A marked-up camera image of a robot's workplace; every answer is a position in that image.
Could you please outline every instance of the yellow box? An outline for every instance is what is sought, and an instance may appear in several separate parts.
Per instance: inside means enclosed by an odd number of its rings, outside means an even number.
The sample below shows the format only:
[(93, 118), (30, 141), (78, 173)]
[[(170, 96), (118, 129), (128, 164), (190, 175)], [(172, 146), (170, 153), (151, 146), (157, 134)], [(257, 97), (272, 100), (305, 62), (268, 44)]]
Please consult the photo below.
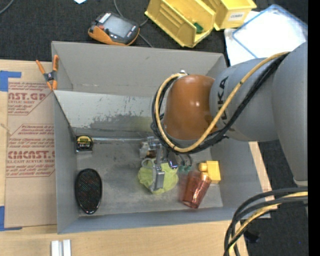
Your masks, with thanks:
[(189, 48), (210, 34), (216, 18), (202, 0), (150, 0), (144, 14), (179, 45)]
[(214, 28), (222, 29), (240, 27), (248, 13), (257, 8), (252, 0), (202, 0), (215, 11)]

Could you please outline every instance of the handheld device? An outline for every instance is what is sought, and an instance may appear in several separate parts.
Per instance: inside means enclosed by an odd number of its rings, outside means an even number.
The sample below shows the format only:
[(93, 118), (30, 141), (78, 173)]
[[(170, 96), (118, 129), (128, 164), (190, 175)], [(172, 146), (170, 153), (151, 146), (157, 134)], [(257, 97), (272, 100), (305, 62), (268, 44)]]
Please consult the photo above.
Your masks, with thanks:
[(107, 44), (129, 46), (138, 37), (139, 24), (111, 11), (102, 13), (88, 30), (91, 38)]

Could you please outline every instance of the cardboard sheet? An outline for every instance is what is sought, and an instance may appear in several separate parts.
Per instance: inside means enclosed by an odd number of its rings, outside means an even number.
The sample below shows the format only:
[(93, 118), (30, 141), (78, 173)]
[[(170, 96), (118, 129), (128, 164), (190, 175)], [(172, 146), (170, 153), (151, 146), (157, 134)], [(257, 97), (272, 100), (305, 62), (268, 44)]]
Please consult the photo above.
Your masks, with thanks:
[[(51, 62), (42, 65), (52, 71)], [(7, 137), (6, 149), (1, 150), (5, 174), (0, 179), (5, 183), (4, 227), (55, 224), (53, 94), (35, 61), (0, 60), (0, 70), (20, 74), (9, 76), (7, 91), (1, 92), (1, 99), (7, 99), (6, 105), (1, 103), (1, 113), (7, 112), (1, 123), (1, 134)]]

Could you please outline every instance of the yellow block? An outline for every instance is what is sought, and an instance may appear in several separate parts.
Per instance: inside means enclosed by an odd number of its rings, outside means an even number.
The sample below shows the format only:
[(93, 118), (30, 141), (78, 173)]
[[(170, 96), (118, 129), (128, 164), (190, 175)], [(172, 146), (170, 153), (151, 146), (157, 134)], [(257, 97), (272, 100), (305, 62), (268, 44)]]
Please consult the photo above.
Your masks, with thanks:
[(218, 161), (201, 162), (198, 165), (201, 172), (206, 173), (211, 179), (211, 183), (218, 184), (221, 181), (220, 168)]

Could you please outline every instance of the cable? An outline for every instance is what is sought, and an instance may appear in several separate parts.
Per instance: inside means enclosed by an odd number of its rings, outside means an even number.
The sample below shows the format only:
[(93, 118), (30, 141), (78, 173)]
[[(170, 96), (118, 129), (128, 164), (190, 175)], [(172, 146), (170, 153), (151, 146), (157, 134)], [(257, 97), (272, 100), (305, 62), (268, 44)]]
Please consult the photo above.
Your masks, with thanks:
[[(114, 7), (116, 11), (119, 13), (120, 16), (124, 17), (124, 15), (121, 13), (120, 9), (118, 8), (117, 1), (113, 0)], [(139, 28), (144, 26), (148, 22), (148, 18), (146, 18), (142, 23), (139, 24)], [(142, 36), (141, 32), (138, 34), (139, 37), (141, 37), (151, 48), (153, 48), (152, 44), (144, 37)]]
[[(268, 196), (278, 196), (278, 195), (284, 195), (278, 199), (270, 200), (270, 201), (265, 201), (262, 203), (258, 203), (256, 205), (253, 205), (251, 207), (248, 207), (245, 209), (249, 204), (252, 202), (268, 197)], [(308, 189), (307, 188), (284, 188), (284, 189), (278, 189), (278, 190), (273, 190), (273, 191), (268, 191), (264, 192), (261, 194), (258, 194), (256, 196), (253, 196), (246, 200), (244, 203), (241, 204), (241, 206), (236, 210), (236, 212), (233, 215), (231, 224), (229, 225), (227, 232), (225, 234), (225, 239), (224, 239), (224, 256), (229, 255), (229, 251), (233, 248), (235, 254), (238, 256), (239, 251), (236, 246), (236, 241), (239, 239), (239, 237), (245, 232), (247, 229), (248, 225), (258, 217), (265, 215), (266, 213), (270, 212), (271, 210), (274, 209), (275, 206), (278, 206), (283, 203), (292, 203), (292, 202), (305, 202), (308, 201)], [(239, 222), (245, 215), (248, 213), (257, 210), (251, 217), (249, 217), (242, 225), (241, 227), (237, 230), (237, 232), (234, 232), (236, 223)]]
[[(281, 196), (281, 195), (288, 195), (290, 193), (297, 193), (297, 192), (306, 192), (307, 189), (304, 187), (293, 187), (293, 188), (281, 188), (281, 189), (277, 189), (277, 190), (271, 190), (271, 191), (267, 191), (267, 192), (263, 192), (260, 194), (257, 194), (249, 199), (247, 199), (245, 202), (243, 202), (238, 209), (235, 211), (235, 213), (233, 214), (233, 218), (231, 220), (231, 223), (227, 229), (225, 238), (224, 238), (224, 247), (228, 246), (229, 243), (229, 236), (235, 235), (234, 229), (236, 227), (236, 223), (238, 221), (240, 221), (245, 215), (249, 214), (252, 211), (257, 210), (258, 208), (264, 207), (269, 205), (271, 202), (274, 202), (274, 200), (270, 200), (270, 201), (265, 201), (262, 203), (258, 203), (255, 204), (254, 206), (251, 206), (249, 208), (246, 209), (247, 206), (249, 206), (250, 204), (252, 204), (253, 202), (262, 199), (262, 198), (266, 198), (269, 196)], [(238, 256), (239, 252), (238, 252), (238, 248), (235, 245), (234, 246), (234, 251), (235, 254)]]
[(233, 249), (236, 241), (241, 237), (241, 235), (245, 232), (246, 228), (248, 227), (248, 225), (256, 220), (257, 218), (259, 218), (260, 216), (263, 216), (265, 214), (267, 214), (268, 212), (270, 212), (271, 210), (273, 210), (273, 208), (275, 206), (278, 206), (280, 204), (284, 204), (284, 203), (292, 203), (294, 200), (303, 202), (306, 199), (308, 199), (308, 193), (307, 192), (301, 192), (301, 193), (297, 193), (297, 195), (300, 194), (300, 196), (292, 196), (290, 195), (289, 197), (292, 198), (286, 198), (289, 200), (283, 200), (280, 202), (280, 199), (277, 199), (277, 201), (279, 201), (278, 203), (274, 203), (265, 207), (262, 207), (260, 209), (258, 209), (255, 213), (253, 213), (240, 227), (239, 229), (236, 231), (235, 235), (232, 237), (231, 241), (229, 242), (228, 246), (225, 249), (224, 252), (224, 256), (228, 256), (229, 255), (229, 251)]
[(220, 110), (218, 111), (218, 113), (216, 114), (215, 118), (212, 120), (211, 124), (208, 126), (208, 128), (206, 129), (206, 131), (202, 134), (202, 136), (191, 146), (185, 147), (185, 148), (181, 148), (178, 147), (176, 144), (174, 144), (172, 141), (169, 140), (169, 138), (166, 136), (162, 125), (161, 125), (161, 118), (160, 118), (160, 110), (159, 110), (159, 102), (161, 100), (161, 97), (163, 97), (163, 90), (165, 88), (168, 88), (166, 83), (168, 81), (170, 81), (171, 79), (173, 79), (172, 77), (169, 77), (168, 79), (166, 79), (161, 86), (159, 87), (157, 94), (155, 96), (155, 122), (153, 124), (153, 130), (156, 130), (157, 136), (161, 139), (161, 141), (163, 141), (164, 144), (167, 144), (172, 151), (176, 152), (176, 153), (194, 153), (195, 151), (201, 151), (203, 150), (205, 147), (208, 147), (210, 145), (213, 145), (213, 143), (217, 143), (220, 140), (222, 140), (223, 138), (226, 138), (225, 136), (225, 132), (229, 129), (229, 127), (231, 126), (231, 124), (233, 124), (233, 122), (236, 120), (236, 118), (239, 116), (240, 112), (244, 109), (244, 107), (248, 104), (249, 100), (253, 97), (253, 94), (256, 92), (256, 90), (260, 87), (260, 85), (263, 82), (263, 79), (267, 78), (267, 74), (270, 74), (270, 72), (264, 72), (262, 74), (262, 77), (260, 77), (260, 79), (257, 80), (257, 85), (259, 86), (255, 86), (253, 88), (253, 90), (251, 90), (250, 92), (250, 97), (246, 97), (244, 99), (244, 101), (240, 104), (240, 107), (238, 108), (238, 111), (235, 112), (235, 114), (232, 116), (232, 118), (230, 119), (228, 125), (226, 125), (222, 130), (217, 131), (218, 132), (218, 137), (213, 137), (212, 135), (216, 135), (216, 133), (210, 134), (211, 130), (215, 127), (216, 123), (218, 122), (219, 118), (221, 117), (221, 115), (224, 113), (225, 109), (227, 108), (227, 106), (229, 105), (229, 103), (231, 102), (232, 98), (235, 96), (236, 92), (240, 89), (240, 87), (242, 86), (242, 84), (244, 84), (248, 78), (255, 72), (257, 71), (260, 67), (262, 67), (264, 64), (278, 58), (278, 57), (282, 57), (284, 58), (289, 52), (281, 52), (281, 53), (277, 53), (274, 54), (266, 59), (264, 59), (263, 61), (261, 61), (259, 64), (257, 64), (254, 68), (252, 68), (242, 79), (241, 81), (234, 87), (234, 89), (232, 90), (231, 94), (228, 96), (228, 98), (226, 99), (226, 101), (224, 102), (223, 106), (220, 108)]
[(6, 7), (4, 7), (2, 10), (0, 10), (0, 14), (2, 14), (3, 12), (5, 12), (5, 10), (7, 10), (14, 2), (15, 0), (11, 0)]

